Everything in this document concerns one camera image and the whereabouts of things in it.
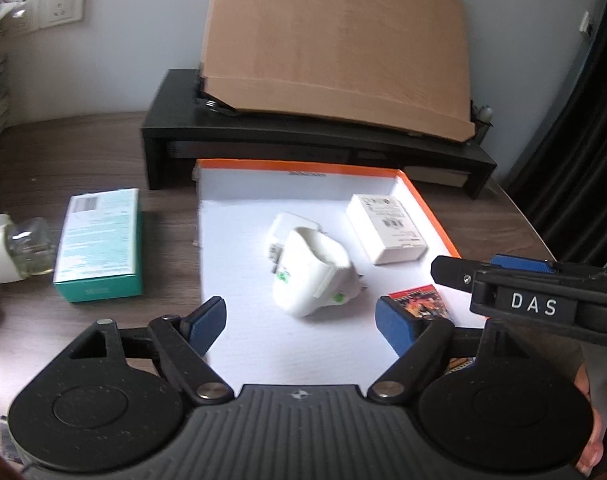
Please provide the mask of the person's right hand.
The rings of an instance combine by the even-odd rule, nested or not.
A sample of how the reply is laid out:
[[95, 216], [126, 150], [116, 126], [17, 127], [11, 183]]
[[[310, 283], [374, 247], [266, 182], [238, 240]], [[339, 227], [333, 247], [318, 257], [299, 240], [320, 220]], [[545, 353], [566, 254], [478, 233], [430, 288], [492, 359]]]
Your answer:
[[[584, 394], [587, 399], [590, 399], [590, 384], [587, 367], [581, 364], [578, 368], [575, 377], [576, 387]], [[593, 408], [594, 425], [591, 437], [588, 440], [587, 446], [584, 448], [580, 460], [577, 463], [577, 468], [587, 476], [592, 469], [601, 461], [604, 454], [603, 445], [603, 418], [596, 408]]]

